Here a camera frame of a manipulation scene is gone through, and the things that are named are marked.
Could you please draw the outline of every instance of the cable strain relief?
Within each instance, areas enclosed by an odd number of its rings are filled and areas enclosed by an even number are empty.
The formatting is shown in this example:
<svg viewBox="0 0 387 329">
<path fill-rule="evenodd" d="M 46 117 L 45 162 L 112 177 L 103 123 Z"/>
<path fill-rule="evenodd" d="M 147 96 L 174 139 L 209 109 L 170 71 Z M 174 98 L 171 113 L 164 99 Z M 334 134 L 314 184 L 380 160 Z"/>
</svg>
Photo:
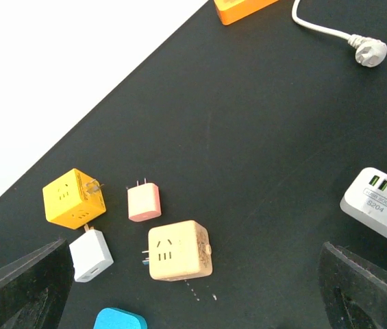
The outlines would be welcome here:
<svg viewBox="0 0 387 329">
<path fill-rule="evenodd" d="M 373 38 L 369 38 L 366 36 L 360 36 L 359 34 L 352 34 L 350 38 L 347 40 L 348 44 L 351 45 L 353 48 L 357 49 L 359 46 L 366 42 L 373 40 Z"/>
</svg>

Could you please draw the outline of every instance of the blue object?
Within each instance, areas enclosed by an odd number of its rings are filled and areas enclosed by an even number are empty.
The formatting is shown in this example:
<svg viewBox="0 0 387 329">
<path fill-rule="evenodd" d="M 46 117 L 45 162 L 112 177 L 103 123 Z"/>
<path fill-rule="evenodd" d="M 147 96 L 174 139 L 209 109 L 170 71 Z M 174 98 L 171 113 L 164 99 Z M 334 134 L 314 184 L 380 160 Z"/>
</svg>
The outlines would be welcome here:
<svg viewBox="0 0 387 329">
<path fill-rule="evenodd" d="M 147 329 L 147 323 L 140 315 L 118 308 L 104 308 L 97 315 L 94 329 Z"/>
</svg>

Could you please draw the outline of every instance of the pink charger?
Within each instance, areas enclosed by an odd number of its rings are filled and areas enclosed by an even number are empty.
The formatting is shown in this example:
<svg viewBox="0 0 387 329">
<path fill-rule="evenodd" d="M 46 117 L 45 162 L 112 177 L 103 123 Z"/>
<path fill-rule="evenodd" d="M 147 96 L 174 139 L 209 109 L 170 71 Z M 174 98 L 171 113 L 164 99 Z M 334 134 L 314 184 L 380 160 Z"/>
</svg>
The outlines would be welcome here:
<svg viewBox="0 0 387 329">
<path fill-rule="evenodd" d="M 147 221 L 161 216 L 160 192 L 154 183 L 145 183 L 127 190 L 127 209 L 132 221 Z"/>
</svg>

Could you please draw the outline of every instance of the yellow cube adapter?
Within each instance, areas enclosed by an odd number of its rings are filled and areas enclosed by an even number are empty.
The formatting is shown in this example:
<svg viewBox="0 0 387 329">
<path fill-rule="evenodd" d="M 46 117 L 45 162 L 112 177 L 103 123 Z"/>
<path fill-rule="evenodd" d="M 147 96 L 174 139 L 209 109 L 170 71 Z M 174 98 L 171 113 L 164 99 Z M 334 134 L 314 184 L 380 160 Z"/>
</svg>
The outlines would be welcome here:
<svg viewBox="0 0 387 329">
<path fill-rule="evenodd" d="M 178 281 L 209 276 L 213 272 L 212 248 L 207 230 L 196 221 L 152 228 L 148 235 L 149 266 L 154 280 Z"/>
<path fill-rule="evenodd" d="M 229 25 L 276 1 L 278 0 L 214 0 L 214 4 L 222 23 Z"/>
<path fill-rule="evenodd" d="M 71 169 L 42 189 L 50 223 L 77 229 L 106 211 L 99 182 Z"/>
</svg>

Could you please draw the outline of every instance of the socket hole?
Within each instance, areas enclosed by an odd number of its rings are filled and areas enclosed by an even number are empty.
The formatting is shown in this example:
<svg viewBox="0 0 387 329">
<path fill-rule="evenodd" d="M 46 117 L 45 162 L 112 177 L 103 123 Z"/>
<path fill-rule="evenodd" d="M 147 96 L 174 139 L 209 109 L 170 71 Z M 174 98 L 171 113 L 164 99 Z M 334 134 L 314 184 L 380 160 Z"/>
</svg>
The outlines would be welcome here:
<svg viewBox="0 0 387 329">
<path fill-rule="evenodd" d="M 380 185 L 379 185 L 379 190 L 385 191 L 385 188 L 387 187 L 387 180 L 384 180 Z"/>
<path fill-rule="evenodd" d="M 379 178 L 379 176 L 374 175 L 373 178 L 371 178 L 370 185 L 375 186 Z"/>
</svg>

